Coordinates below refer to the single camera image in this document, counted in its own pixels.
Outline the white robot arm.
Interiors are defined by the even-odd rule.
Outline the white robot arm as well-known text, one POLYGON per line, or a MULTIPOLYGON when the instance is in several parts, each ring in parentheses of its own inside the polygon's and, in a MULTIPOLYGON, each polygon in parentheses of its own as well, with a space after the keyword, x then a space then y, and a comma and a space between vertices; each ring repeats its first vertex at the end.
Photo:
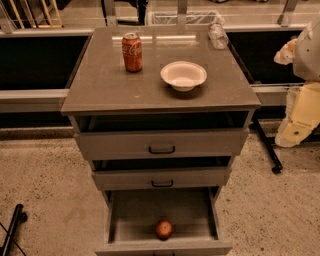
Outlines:
POLYGON ((320 14, 276 53, 274 61, 293 64, 294 75, 304 80, 301 87, 288 90, 285 118, 275 138, 278 146, 293 147, 320 124, 320 14))

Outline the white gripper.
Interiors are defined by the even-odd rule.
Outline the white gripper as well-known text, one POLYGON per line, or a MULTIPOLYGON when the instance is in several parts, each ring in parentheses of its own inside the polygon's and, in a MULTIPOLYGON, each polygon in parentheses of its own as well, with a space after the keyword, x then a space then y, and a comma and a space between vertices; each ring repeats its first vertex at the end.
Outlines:
POLYGON ((320 83, 306 82, 301 87, 290 88, 285 114, 275 143, 280 147, 299 145, 320 124, 320 83))

